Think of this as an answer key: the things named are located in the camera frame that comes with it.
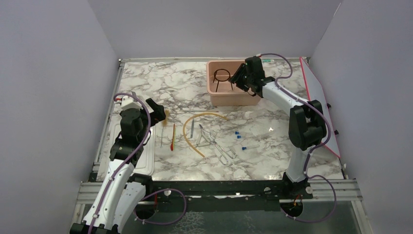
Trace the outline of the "test tube brush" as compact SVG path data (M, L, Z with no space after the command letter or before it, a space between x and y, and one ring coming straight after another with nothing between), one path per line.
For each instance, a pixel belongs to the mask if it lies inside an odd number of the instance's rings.
M164 134L164 129L168 124L169 115L170 115L170 110L165 110L165 119L162 121L160 148L163 147L163 134Z

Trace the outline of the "black wire tripod stand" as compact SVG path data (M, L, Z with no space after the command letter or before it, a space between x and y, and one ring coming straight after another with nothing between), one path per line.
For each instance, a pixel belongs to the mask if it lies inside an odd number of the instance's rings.
M213 81L215 83L215 92L218 92L219 86L221 83L228 82L230 84L230 90L234 91L233 84L229 81L232 78L231 73L224 68L219 68L213 73Z

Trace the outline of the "pink plastic bin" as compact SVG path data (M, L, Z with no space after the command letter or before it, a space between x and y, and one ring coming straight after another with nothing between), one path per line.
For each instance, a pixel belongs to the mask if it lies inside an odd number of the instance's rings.
M261 98L251 96L247 92L237 88L234 84L234 91L231 91L228 82L221 83L218 92L215 92L213 73L219 68L227 69L231 76L235 74L243 60L210 60L206 63L206 86L213 106L250 106L257 105Z

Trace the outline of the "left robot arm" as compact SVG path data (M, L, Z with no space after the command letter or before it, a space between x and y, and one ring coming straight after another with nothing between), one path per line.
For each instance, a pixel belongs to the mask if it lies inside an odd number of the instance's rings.
M165 120L165 108L148 98L121 101L120 132L110 150L110 161L92 207L71 234L119 234L140 200L153 194L150 175L135 173L151 128Z

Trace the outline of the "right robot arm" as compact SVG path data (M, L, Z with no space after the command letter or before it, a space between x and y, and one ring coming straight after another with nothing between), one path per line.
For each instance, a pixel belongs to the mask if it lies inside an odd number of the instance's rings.
M313 152L329 142L331 125L318 100L306 100L279 84L281 77L267 77L260 56L246 58L229 82L237 88L264 98L289 116L288 136L295 150L282 176L281 192L294 198L307 186L307 169Z

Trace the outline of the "red yellow green spoon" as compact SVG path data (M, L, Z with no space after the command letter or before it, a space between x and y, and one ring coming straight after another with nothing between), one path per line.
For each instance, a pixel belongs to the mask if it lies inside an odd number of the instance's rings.
M176 124L173 125L172 139L171 139L171 145L170 145L171 151L174 150L175 137L176 137Z

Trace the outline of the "white plastic tray lid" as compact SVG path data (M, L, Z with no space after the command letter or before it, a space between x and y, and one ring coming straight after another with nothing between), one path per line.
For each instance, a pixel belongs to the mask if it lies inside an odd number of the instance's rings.
M110 149L115 143L115 139L121 131L120 122L112 123L110 125L110 135L108 146L109 149L106 153L107 156L110 156ZM154 158L155 158L155 137L156 137L156 127L151 127L150 134L146 138L145 142L147 143L143 146L143 152L135 166L134 173L143 174L151 176L154 171Z

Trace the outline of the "metal crucible tongs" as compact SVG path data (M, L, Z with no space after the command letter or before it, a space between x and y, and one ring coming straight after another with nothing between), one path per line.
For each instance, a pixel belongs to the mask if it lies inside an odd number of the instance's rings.
M211 133L211 131L206 130L201 124L199 124L201 133ZM218 160L223 164L223 165L228 165L230 159L235 159L237 157L236 153L232 149L225 150L217 141L215 144L212 144L216 150L220 153L218 156Z

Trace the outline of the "black base frame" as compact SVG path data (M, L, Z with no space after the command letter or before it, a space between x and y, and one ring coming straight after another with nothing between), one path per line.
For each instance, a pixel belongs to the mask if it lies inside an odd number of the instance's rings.
M131 207L144 213L155 210L163 213L182 211L187 200L188 212L236 212L236 211L281 211L281 200L294 201L312 199L305 189L310 187L308 180L297 185L286 180L247 180L247 181L153 181L151 176L133 174L122 186L122 194L130 196L135 189L131 183L144 185L142 202L133 202Z

